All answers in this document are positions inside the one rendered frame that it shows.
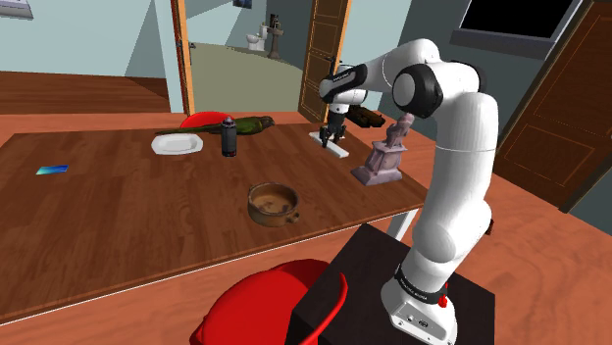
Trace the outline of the dark pedestal stand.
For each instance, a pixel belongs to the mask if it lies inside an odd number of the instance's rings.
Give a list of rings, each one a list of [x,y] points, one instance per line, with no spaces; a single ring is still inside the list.
[[[283,30],[281,29],[281,23],[278,15],[271,14],[267,33],[272,36],[271,50],[268,54],[268,58],[278,60],[280,58],[279,38],[283,35]]]

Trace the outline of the brown panelled door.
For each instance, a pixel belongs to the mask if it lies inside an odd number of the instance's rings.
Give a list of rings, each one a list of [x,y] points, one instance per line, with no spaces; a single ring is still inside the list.
[[[612,168],[612,0],[586,0],[510,123],[494,171],[567,213]]]
[[[351,0],[313,0],[298,112],[311,123],[325,123],[329,105],[319,97],[320,81],[340,63]]]

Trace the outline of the dark robot stand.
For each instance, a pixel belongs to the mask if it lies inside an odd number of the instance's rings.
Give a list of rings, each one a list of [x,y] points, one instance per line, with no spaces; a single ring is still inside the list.
[[[383,285],[409,250],[362,224],[294,307],[285,345],[299,345],[328,315],[339,296],[341,274],[347,281],[347,296],[318,345],[427,345],[391,324],[381,298]],[[458,321],[455,345],[495,345],[494,294],[457,273],[448,283]]]

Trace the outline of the pale pink seated statue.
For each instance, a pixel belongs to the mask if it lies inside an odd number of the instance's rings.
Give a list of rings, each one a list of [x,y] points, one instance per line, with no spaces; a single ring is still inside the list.
[[[407,148],[403,145],[403,139],[410,131],[415,117],[406,113],[396,123],[386,129],[386,139],[374,141],[373,149],[365,164],[351,171],[363,185],[377,185],[388,183],[402,178],[398,169],[401,163],[401,155]]]

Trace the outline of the dark brown lumpy object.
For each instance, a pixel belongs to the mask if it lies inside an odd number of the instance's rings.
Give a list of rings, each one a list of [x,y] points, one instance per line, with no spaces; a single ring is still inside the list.
[[[363,128],[382,127],[385,123],[382,115],[360,105],[350,105],[346,117]]]

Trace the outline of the white flat bar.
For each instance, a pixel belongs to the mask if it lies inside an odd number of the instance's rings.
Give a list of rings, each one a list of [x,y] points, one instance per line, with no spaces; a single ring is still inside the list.
[[[323,146],[323,141],[320,138],[320,134],[318,132],[310,132],[309,136],[319,145],[319,146]],[[328,150],[329,152],[333,153],[336,157],[338,157],[339,159],[343,159],[343,158],[347,158],[349,156],[349,153],[344,150],[343,148],[341,148],[340,146],[338,146],[337,144],[333,143],[331,140],[327,141],[327,145],[325,146],[325,149]]]

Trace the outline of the black spray can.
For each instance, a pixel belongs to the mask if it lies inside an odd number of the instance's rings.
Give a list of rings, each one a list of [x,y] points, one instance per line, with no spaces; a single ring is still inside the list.
[[[221,130],[222,138],[222,154],[224,157],[235,157],[236,156],[236,140],[237,140],[237,128],[236,123],[232,117],[227,117],[222,122]]]

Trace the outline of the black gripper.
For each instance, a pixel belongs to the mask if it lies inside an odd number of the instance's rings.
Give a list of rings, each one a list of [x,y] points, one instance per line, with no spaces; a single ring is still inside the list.
[[[340,139],[344,137],[346,126],[344,124],[345,115],[335,112],[329,112],[328,114],[328,126],[324,125],[320,127],[319,138],[322,142],[322,147],[326,148],[332,133],[330,130],[337,130],[335,134],[335,143],[338,143]]]

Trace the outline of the dark window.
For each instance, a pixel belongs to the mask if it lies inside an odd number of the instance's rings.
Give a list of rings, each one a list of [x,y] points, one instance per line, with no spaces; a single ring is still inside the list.
[[[467,0],[450,43],[545,60],[586,0]]]

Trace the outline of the green parrot figure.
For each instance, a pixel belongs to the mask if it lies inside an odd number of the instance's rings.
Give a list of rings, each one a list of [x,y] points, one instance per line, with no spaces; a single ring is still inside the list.
[[[261,117],[246,117],[238,118],[237,120],[228,117],[220,123],[205,124],[196,127],[179,127],[157,131],[158,135],[177,134],[177,133],[200,133],[207,132],[212,134],[221,134],[224,128],[233,127],[237,135],[252,135],[262,132],[263,130],[274,126],[276,123],[270,116]]]

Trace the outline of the wall picture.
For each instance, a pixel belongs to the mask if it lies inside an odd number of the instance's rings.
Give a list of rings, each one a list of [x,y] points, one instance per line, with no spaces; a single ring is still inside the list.
[[[0,0],[0,17],[32,20],[33,14],[27,0]]]

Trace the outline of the brown clay bowl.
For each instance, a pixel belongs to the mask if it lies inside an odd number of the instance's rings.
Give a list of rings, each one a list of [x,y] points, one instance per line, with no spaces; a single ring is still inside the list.
[[[282,183],[263,182],[252,185],[247,195],[247,212],[251,220],[267,227],[299,222],[299,196]]]

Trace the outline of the brown wooden table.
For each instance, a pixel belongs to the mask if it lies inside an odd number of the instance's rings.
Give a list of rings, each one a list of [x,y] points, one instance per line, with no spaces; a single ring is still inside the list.
[[[423,205],[410,176],[376,186],[351,171],[369,147],[346,135],[339,159],[311,123],[241,136],[226,158],[204,134],[199,152],[157,155],[154,131],[21,133],[0,146],[0,324],[261,252]],[[68,165],[36,175],[40,167]],[[299,196],[299,222],[250,219],[252,185]]]

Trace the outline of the white oval dish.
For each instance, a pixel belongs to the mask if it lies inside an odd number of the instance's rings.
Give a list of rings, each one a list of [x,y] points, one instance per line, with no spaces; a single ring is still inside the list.
[[[190,133],[157,135],[151,142],[151,148],[157,155],[191,154],[199,152],[202,147],[202,139]]]

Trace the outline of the white toilet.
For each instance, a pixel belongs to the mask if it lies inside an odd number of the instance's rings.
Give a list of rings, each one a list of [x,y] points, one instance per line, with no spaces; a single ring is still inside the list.
[[[268,26],[261,24],[257,33],[246,35],[247,49],[250,51],[264,51],[267,36]]]

